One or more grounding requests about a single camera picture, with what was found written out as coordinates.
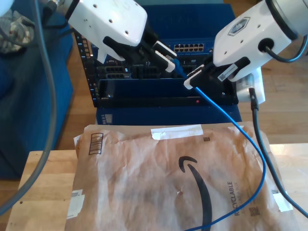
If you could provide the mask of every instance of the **amazon logo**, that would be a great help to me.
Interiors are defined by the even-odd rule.
[[[184,173],[185,173],[185,168],[184,168],[185,160],[197,163],[197,161],[190,156],[181,156],[179,158],[179,167]],[[201,202],[202,202],[202,212],[203,212],[202,225],[207,225],[212,222],[212,203],[211,203],[210,194],[199,172],[191,164],[188,164],[187,166],[191,170],[193,177],[195,178],[198,188],[199,188]],[[211,227],[202,229],[202,231],[210,231],[210,230],[211,230]]]

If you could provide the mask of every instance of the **wooden table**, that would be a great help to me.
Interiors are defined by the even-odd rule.
[[[30,152],[19,187],[29,178],[41,154]],[[64,230],[76,167],[75,150],[52,151],[37,181],[13,206],[6,230]]]
[[[308,211],[308,144],[271,145],[288,194]],[[20,186],[41,152],[31,152]],[[33,187],[14,205],[6,231],[63,231],[77,165],[75,151],[53,151]],[[302,230],[308,220],[294,210]]]

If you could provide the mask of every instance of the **blue cable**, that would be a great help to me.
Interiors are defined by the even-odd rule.
[[[187,75],[183,72],[183,68],[180,66],[180,62],[177,59],[172,60],[175,64],[175,71],[183,76],[184,79],[187,79]],[[231,123],[234,124],[234,126],[237,127],[237,129],[251,142],[251,144],[253,145],[253,147],[256,149],[256,151],[258,152],[258,154],[260,155],[261,159],[262,159],[262,164],[263,164],[263,172],[262,172],[262,178],[261,178],[261,182],[256,190],[256,192],[245,202],[243,203],[241,206],[237,207],[235,210],[227,213],[226,215],[223,215],[222,217],[214,220],[212,223],[207,224],[207,225],[203,225],[203,226],[198,226],[195,228],[191,228],[188,229],[186,231],[194,231],[194,230],[199,230],[199,229],[206,229],[208,227],[211,227],[212,225],[220,222],[221,220],[223,220],[224,218],[227,218],[233,214],[235,214],[236,212],[240,211],[241,209],[243,209],[246,205],[248,205],[249,203],[251,203],[256,196],[259,194],[259,192],[261,191],[261,188],[263,186],[264,180],[265,180],[265,175],[266,175],[266,163],[265,163],[265,159],[264,156],[262,154],[262,152],[260,151],[260,149],[258,148],[258,146],[255,144],[255,142],[247,135],[247,133],[221,108],[219,107],[214,101],[212,101],[207,95],[205,95],[199,88],[195,88],[196,92],[198,92],[200,94],[200,96],[202,96],[207,102],[209,102],[213,107],[215,107],[217,110],[219,110]]]

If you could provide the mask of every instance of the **wooden floor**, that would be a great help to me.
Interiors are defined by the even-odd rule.
[[[252,7],[256,0],[225,0],[232,4],[239,16]],[[301,41],[286,48],[282,55],[293,56]],[[293,64],[270,61],[263,66],[266,102],[260,106],[260,127],[270,143],[308,142],[308,57],[303,56]],[[74,149],[73,138],[83,133],[84,127],[94,124],[96,110],[93,107],[84,70],[76,44],[67,63],[74,87],[74,97],[67,113],[57,149]],[[243,121],[251,121],[250,105],[239,105]],[[0,204],[18,188],[19,182],[0,181]],[[0,231],[4,231],[9,214],[0,217]]]

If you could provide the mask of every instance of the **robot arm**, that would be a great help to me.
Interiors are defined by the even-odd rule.
[[[238,81],[253,75],[262,83],[260,67],[272,59],[266,47],[280,53],[299,34],[307,35],[307,21],[308,0],[261,1],[217,34],[213,56],[188,75],[185,87],[198,87],[205,77]],[[264,92],[260,97],[265,100]]]
[[[110,55],[128,63],[151,61],[161,71],[175,68],[177,55],[147,24],[147,13],[133,0],[66,0],[69,24],[99,48],[98,61]]]

